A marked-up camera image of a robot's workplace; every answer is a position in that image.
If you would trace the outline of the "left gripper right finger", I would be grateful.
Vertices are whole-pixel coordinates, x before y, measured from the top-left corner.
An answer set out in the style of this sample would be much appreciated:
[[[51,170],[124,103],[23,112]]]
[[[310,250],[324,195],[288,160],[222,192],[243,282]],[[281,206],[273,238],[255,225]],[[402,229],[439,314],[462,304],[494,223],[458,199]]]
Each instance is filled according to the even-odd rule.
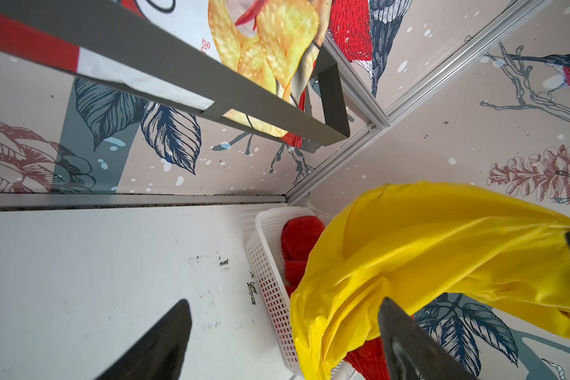
[[[394,300],[383,300],[378,326],[392,379],[476,378],[449,356]]]

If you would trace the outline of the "yellow shorts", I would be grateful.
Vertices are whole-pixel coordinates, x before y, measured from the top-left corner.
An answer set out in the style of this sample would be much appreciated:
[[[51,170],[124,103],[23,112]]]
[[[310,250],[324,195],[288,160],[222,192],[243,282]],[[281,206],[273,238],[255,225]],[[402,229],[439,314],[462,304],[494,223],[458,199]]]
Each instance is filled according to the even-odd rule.
[[[376,339],[392,299],[415,314],[459,293],[570,339],[570,218],[473,185],[370,190],[334,217],[291,296],[303,375],[327,379]]]

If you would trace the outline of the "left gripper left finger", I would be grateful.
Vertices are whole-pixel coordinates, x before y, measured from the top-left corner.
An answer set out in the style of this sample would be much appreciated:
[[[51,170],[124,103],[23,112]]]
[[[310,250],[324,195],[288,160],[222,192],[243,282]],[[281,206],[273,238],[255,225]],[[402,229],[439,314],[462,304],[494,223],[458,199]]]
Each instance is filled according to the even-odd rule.
[[[98,378],[180,378],[192,327],[189,303],[182,299]]]

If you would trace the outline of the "white plastic basket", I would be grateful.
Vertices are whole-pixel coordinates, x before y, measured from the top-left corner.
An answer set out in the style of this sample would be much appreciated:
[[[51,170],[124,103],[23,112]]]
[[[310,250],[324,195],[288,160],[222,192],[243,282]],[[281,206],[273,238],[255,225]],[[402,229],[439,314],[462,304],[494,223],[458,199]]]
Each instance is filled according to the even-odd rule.
[[[305,207],[277,207],[260,212],[245,243],[256,289],[264,300],[284,362],[299,377],[302,371],[291,330],[291,303],[285,288],[281,234],[288,221],[312,215]]]

